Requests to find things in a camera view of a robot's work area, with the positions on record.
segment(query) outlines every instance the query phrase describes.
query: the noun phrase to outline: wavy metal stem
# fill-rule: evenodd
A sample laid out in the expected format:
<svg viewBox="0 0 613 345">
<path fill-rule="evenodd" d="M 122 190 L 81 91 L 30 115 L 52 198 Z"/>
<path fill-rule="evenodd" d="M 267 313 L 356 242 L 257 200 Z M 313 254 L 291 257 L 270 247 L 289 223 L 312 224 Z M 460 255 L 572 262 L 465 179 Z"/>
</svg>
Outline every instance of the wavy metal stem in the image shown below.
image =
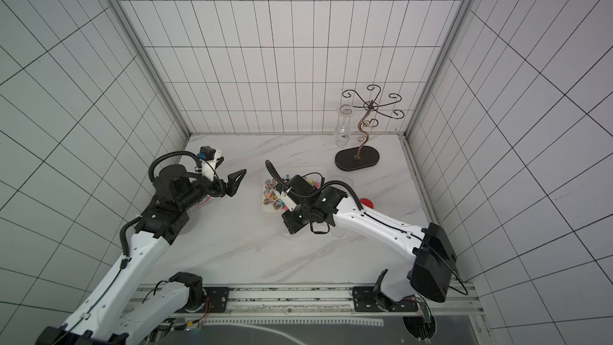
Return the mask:
<svg viewBox="0 0 613 345">
<path fill-rule="evenodd" d="M 360 148 L 357 149 L 357 154 L 354 156 L 356 158 L 356 160 L 360 160 L 360 152 L 362 152 L 362 147 L 364 147 L 364 145 L 366 145 L 366 143 L 368 142 L 368 139 L 370 139 L 370 135 L 368 134 L 368 132 L 364 131 L 362 129 L 362 126 L 364 126 L 364 120 L 366 120 L 366 118 L 368 117 L 368 115 L 370 115 L 371 113 L 371 109 L 368 109 L 368 112 L 366 112 L 366 114 L 364 115 L 364 117 L 362 118 L 362 120 L 360 120 L 360 122 L 357 124 L 357 129 L 360 130 L 360 132 L 362 132 L 366 138 L 364 138 L 364 142 L 360 145 Z M 357 140 L 358 142 L 360 141 L 361 138 L 363 138 L 364 136 L 360 136 Z"/>
</svg>

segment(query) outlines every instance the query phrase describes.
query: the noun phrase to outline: black cable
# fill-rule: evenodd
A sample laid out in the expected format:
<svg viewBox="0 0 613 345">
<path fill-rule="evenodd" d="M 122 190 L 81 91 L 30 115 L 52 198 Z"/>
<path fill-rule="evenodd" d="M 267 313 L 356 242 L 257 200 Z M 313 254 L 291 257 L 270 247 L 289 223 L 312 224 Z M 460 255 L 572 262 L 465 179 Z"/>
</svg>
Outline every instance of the black cable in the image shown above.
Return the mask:
<svg viewBox="0 0 613 345">
<path fill-rule="evenodd" d="M 319 172 L 311 172 L 311 173 L 303 174 L 302 177 L 305 178 L 309 174 L 318 174 L 320 178 L 322 178 L 322 179 L 324 178 L 324 176 L 321 173 L 319 173 Z"/>
<path fill-rule="evenodd" d="M 423 240 L 423 239 L 421 239 L 421 238 L 417 237 L 415 234 L 411 234 L 411 236 L 413 236 L 413 237 L 417 238 L 417 239 L 418 239 L 419 241 L 421 241 L 421 242 L 424 242 L 424 240 Z M 451 273 L 452 273 L 452 274 L 453 274 L 453 275 L 456 277 L 456 279 L 458 280 L 458 282 L 460 283 L 460 285 L 462 286 L 462 288 L 464 288 L 464 292 L 462 292 L 462 291 L 460 291 L 460 290 L 457 290 L 456 288 L 452 287 L 451 285 L 449 286 L 449 288 L 450 288 L 450 289 L 455 290 L 456 292 L 458 292 L 458 293 L 459 293 L 459 294 L 461 294 L 461 295 L 468 296 L 468 289 L 466 289 L 466 286 L 465 286 L 465 285 L 464 285 L 464 283 L 462 282 L 462 279 L 460 278 L 460 276 L 458 276 L 457 272 L 456 272 L 455 270 L 451 269 L 451 267 L 449 266 L 449 264 L 447 264 L 447 261 L 443 260 L 443 258 L 441 257 L 441 255 L 439 255 L 439 254 L 437 253 L 437 251 L 436 251 L 436 250 L 435 250 L 433 247 L 431 247 L 431 246 L 430 246 L 430 245 L 428 245 L 428 244 L 425 244 L 425 245 L 426 245 L 428 248 L 430 248 L 430 250 L 432 251 L 432 253 L 433 253 L 433 254 L 435 254 L 435 255 L 436 255 L 436 256 L 437 256 L 437 257 L 440 259 L 440 261 L 442 261 L 442 262 L 443 262 L 443 264 L 445 264 L 445 266 L 447 266 L 447 268 L 448 268 L 448 269 L 451 271 Z"/>
<path fill-rule="evenodd" d="M 155 296 L 155 292 L 156 292 L 156 290 L 157 290 L 157 287 L 159 287 L 159 285 L 160 285 L 162 282 L 166 282 L 166 283 L 168 283 L 168 281 L 166 281 L 166 280 L 161 280 L 161 281 L 159 281 L 157 284 L 155 284 L 155 288 L 153 288 L 153 289 L 151 289 L 151 290 L 149 291 L 149 293 L 148 293 L 148 294 L 145 296 L 145 298 L 143 298 L 143 302 L 142 302 L 141 304 L 144 304 L 144 303 L 145 303 L 145 301 L 147 300 L 147 297 L 149 297 L 149 294 L 151 294 L 151 292 L 153 292 L 153 295 Z"/>
<path fill-rule="evenodd" d="M 268 170 L 268 172 L 270 173 L 272 178 L 274 180 L 276 180 L 277 184 L 280 184 L 283 188 L 285 188 L 287 190 L 287 193 L 290 194 L 290 195 L 294 195 L 294 196 L 300 197 L 300 198 L 308 198 L 308 197 L 312 197 L 312 196 L 317 195 L 324 188 L 324 183 L 326 182 L 326 180 L 324 178 L 321 178 L 321 183 L 320 183 L 319 189 L 314 190 L 310 194 L 301 195 L 298 192 L 296 192 L 295 190 L 293 190 L 290 186 L 287 185 L 285 180 L 283 180 L 282 177 L 279 175 L 279 172 L 276 171 L 275 166 L 272 165 L 270 160 L 266 160 L 264 162 L 264 164 L 266 165 L 266 169 Z"/>
<path fill-rule="evenodd" d="M 151 199 L 151 203 L 149 203 L 149 205 L 151 204 L 155 204 L 155 201 L 153 198 Z M 130 226 L 133 226 L 134 224 L 139 222 L 142 218 L 143 218 L 142 216 L 137 216 L 134 220 L 129 221 L 128 223 L 126 223 L 126 225 L 122 226 L 119 231 L 119 241 L 121 242 L 121 250 L 123 251 L 123 255 L 126 257 L 130 257 L 130 247 L 127 245 L 126 231 Z M 121 269 L 127 266 L 128 260 L 129 260 L 128 258 L 122 259 Z"/>
<path fill-rule="evenodd" d="M 221 180 L 219 179 L 219 176 L 217 175 L 217 171 L 215 171 L 215 168 L 213 168 L 212 165 L 210 165 L 206 160 L 203 160 L 203 162 L 207 163 L 207 165 L 213 170 L 213 174 L 215 174 L 213 176 L 213 179 L 217 179 L 217 183 L 219 184 L 219 187 L 221 188 L 221 191 L 218 195 L 211 195 L 213 197 L 222 197 L 225 195 L 224 193 L 224 188 L 223 185 L 221 184 Z"/>
<path fill-rule="evenodd" d="M 119 268 L 119 271 L 117 272 L 117 274 L 115 275 L 115 278 L 113 278 L 113 280 L 111 281 L 111 283 L 109 284 L 109 286 L 106 288 L 106 290 L 104 290 L 104 292 L 102 293 L 102 295 L 96 300 L 96 302 L 94 303 L 94 305 L 92 305 L 91 307 L 89 307 L 89 309 L 87 310 L 87 313 L 85 315 L 88 315 L 89 313 L 91 313 L 91 311 L 96 307 L 96 305 L 100 302 L 100 300 L 102 300 L 102 298 L 104 297 L 105 294 L 107 294 L 107 292 L 109 291 L 109 289 L 111 289 L 111 287 L 113 286 L 113 284 L 115 283 L 115 280 L 117 280 L 117 278 L 119 277 L 119 273 L 121 273 L 121 271 L 123 270 L 123 268 Z M 74 324 L 72 326 L 72 328 L 68 329 L 68 331 L 66 333 L 64 333 L 62 335 L 62 337 L 58 338 L 57 340 L 53 341 L 53 343 L 51 345 L 55 345 L 57 344 L 59 341 L 61 341 L 64 337 L 66 337 L 69 333 L 71 333 L 74 328 L 77 327 L 77 325 L 79 325 L 82 321 L 83 318 L 80 318 L 79 321 L 77 321 L 76 324 Z"/>
<path fill-rule="evenodd" d="M 162 155 L 162 156 L 156 158 L 155 160 L 153 160 L 153 163 L 151 163 L 151 165 L 149 165 L 148 174 L 149 174 L 149 180 L 151 182 L 153 182 L 153 180 L 155 180 L 155 175 L 153 174 L 153 170 L 155 169 L 155 167 L 158 164 L 160 164 L 161 162 L 163 162 L 164 160 L 166 160 L 167 158 L 174 157 L 174 156 L 189 156 L 189 157 L 194 159 L 195 165 L 198 168 L 202 169 L 202 163 L 201 163 L 200 157 L 196 156 L 192 152 L 189 152 L 188 150 L 176 150 L 174 152 L 170 152 L 170 153 L 167 153 L 165 155 Z"/>
<path fill-rule="evenodd" d="M 405 233 L 406 233 L 406 230 L 402 230 L 402 229 L 400 229 L 400 228 L 395 228 L 394 226 L 388 226 L 388 225 L 387 225 L 386 223 L 384 223 L 383 221 L 379 221 L 379 220 L 377 220 L 376 218 L 372 217 L 372 216 L 371 216 L 371 215 L 369 215 L 368 213 L 364 212 L 364 214 L 365 214 L 366 216 L 370 217 L 371 219 L 373 219 L 373 220 L 377 221 L 377 222 L 378 222 L 379 224 L 381 224 L 381 225 L 387 226 L 388 228 L 391 228 L 391 229 L 395 229 L 395 230 L 397 230 L 398 232 L 402 232 L 403 234 L 405 234 Z"/>
</svg>

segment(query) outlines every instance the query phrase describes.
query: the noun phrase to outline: metal mounting plate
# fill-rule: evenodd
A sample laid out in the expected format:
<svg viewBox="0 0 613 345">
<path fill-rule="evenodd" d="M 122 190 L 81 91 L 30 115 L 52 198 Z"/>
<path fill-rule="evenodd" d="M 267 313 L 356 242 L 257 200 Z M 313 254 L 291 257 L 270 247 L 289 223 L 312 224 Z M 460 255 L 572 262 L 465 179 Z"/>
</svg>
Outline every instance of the metal mounting plate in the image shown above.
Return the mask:
<svg viewBox="0 0 613 345">
<path fill-rule="evenodd" d="M 226 311 L 226 306 L 228 303 L 228 293 L 230 292 L 230 288 L 221 288 L 221 287 L 205 287 L 204 290 L 207 292 L 207 296 L 210 304 L 210 312 L 209 313 L 223 313 Z M 198 310 L 197 312 L 193 312 L 193 314 L 204 313 L 206 306 Z M 179 309 L 175 313 L 188 313 L 184 309 Z"/>
<path fill-rule="evenodd" d="M 382 312 L 375 302 L 373 287 L 356 286 L 351 289 L 353 295 L 353 307 L 356 312 Z M 402 301 L 398 303 L 392 312 L 416 312 L 418 305 L 413 301 Z"/>
</svg>

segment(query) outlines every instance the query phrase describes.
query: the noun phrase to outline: marble surface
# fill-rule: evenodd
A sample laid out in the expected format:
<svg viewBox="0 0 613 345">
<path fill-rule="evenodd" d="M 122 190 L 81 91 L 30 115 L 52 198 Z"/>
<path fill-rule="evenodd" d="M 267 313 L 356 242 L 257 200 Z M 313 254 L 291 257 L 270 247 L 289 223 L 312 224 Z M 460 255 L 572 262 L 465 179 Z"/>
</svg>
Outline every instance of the marble surface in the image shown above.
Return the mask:
<svg viewBox="0 0 613 345">
<path fill-rule="evenodd" d="M 356 136 L 349 146 L 358 145 Z M 247 169 L 234 197 L 214 198 L 198 209 L 170 249 L 157 261 L 143 283 L 166 280 L 176 272 L 199 274 L 205 284 L 374 282 L 385 269 L 404 260 L 385 245 L 348 231 L 341 237 L 312 234 L 308 227 L 287 232 L 281 211 L 261 210 L 264 161 L 275 167 L 323 165 L 327 180 L 351 178 L 361 198 L 375 209 L 409 224 L 427 226 L 418 191 L 395 134 L 372 136 L 369 145 L 381 159 L 371 168 L 342 172 L 334 165 L 341 150 L 332 135 L 205 135 L 192 136 L 187 150 L 201 146 L 223 152 L 220 177 Z M 190 159 L 181 164 L 191 170 Z"/>
</svg>

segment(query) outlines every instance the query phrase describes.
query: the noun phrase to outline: red wire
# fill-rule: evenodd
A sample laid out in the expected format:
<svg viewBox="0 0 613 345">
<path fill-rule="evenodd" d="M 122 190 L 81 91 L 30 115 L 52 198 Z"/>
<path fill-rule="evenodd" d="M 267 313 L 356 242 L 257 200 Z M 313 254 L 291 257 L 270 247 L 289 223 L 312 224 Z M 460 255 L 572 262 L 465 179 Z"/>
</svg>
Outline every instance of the red wire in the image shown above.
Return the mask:
<svg viewBox="0 0 613 345">
<path fill-rule="evenodd" d="M 201 325 L 205 323 L 209 313 L 211 313 L 211 304 L 209 302 L 209 299 L 207 298 L 207 308 L 204 311 L 204 316 L 200 319 Z"/>
</svg>

